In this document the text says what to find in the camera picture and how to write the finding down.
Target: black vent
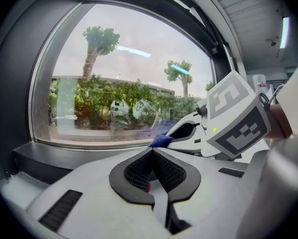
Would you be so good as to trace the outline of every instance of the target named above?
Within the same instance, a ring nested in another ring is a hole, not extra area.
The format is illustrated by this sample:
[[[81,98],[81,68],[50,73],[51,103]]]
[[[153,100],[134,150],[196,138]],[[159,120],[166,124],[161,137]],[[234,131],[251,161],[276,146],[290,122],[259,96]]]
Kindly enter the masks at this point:
[[[219,172],[224,173],[224,174],[228,174],[228,175],[231,175],[231,176],[235,176],[235,177],[238,177],[238,178],[242,178],[244,173],[245,173],[245,172],[242,172],[242,171],[228,169],[228,168],[224,168],[224,167],[219,169]]]
[[[143,191],[147,190],[148,178],[152,171],[149,157],[150,153],[144,155],[129,164],[124,171],[125,179]]]
[[[183,168],[158,153],[154,153],[154,158],[154,173],[167,193],[185,181],[187,175]]]
[[[81,195],[81,192],[68,190],[39,220],[39,222],[51,231],[56,232],[78,202]]]

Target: window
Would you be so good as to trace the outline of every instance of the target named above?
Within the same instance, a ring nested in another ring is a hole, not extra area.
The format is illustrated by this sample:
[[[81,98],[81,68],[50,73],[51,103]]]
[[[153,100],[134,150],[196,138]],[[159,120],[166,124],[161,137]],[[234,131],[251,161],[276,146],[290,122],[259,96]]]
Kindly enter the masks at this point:
[[[93,5],[60,54],[46,53],[42,61],[57,59],[48,108],[39,110],[48,120],[34,116],[33,133],[58,144],[148,144],[194,112],[213,80],[209,57],[192,40],[156,17],[112,4]],[[40,81],[36,92],[45,91]]]

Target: cable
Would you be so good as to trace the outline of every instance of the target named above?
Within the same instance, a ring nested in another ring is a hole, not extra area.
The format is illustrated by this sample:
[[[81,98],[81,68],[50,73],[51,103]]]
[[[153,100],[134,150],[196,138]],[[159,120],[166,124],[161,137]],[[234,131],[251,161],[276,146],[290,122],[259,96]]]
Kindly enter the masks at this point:
[[[273,93],[273,97],[272,98],[274,98],[274,96],[277,94],[278,90],[280,90],[281,88],[278,87],[275,90],[275,92]],[[284,139],[286,139],[287,136],[286,136],[286,133],[285,133],[282,125],[280,124],[279,120],[275,117],[275,115],[272,113],[272,111],[270,110],[270,103],[271,103],[272,99],[269,100],[268,97],[264,93],[260,93],[258,95],[258,98],[259,98],[259,101],[264,105],[264,110],[266,112],[269,112],[271,114],[271,116],[274,118],[274,120],[276,121],[276,123],[277,123],[280,131],[282,132],[282,135],[283,135]]]

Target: black cable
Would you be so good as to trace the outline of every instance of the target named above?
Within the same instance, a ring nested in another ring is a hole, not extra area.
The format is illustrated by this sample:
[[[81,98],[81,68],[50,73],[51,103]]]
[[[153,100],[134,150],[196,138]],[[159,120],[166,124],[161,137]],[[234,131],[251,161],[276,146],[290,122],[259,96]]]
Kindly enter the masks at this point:
[[[264,105],[264,110],[266,112],[269,112],[271,114],[271,116],[274,118],[274,120],[276,121],[280,131],[283,134],[283,137],[286,139],[287,136],[286,136],[286,133],[285,133],[282,125],[280,124],[279,120],[275,117],[275,115],[272,113],[272,111],[270,110],[270,103],[269,103],[268,97],[264,93],[260,93],[258,95],[258,98],[259,98],[259,101]]]

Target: cloudy sky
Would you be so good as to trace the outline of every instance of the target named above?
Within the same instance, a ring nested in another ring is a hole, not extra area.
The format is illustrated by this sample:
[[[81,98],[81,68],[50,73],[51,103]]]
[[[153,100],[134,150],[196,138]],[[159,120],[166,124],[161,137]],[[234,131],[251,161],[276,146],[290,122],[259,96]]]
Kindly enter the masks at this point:
[[[83,32],[87,27],[114,28],[120,34],[119,44],[151,54],[144,57],[115,49],[99,56],[93,73],[106,78],[154,83],[183,95],[180,81],[169,82],[164,69],[169,60],[192,63],[189,94],[206,97],[205,85],[212,80],[207,55],[186,36],[171,26],[147,14],[114,5],[96,4],[77,24],[66,41],[54,69],[54,76],[82,75],[87,55],[87,41]]]

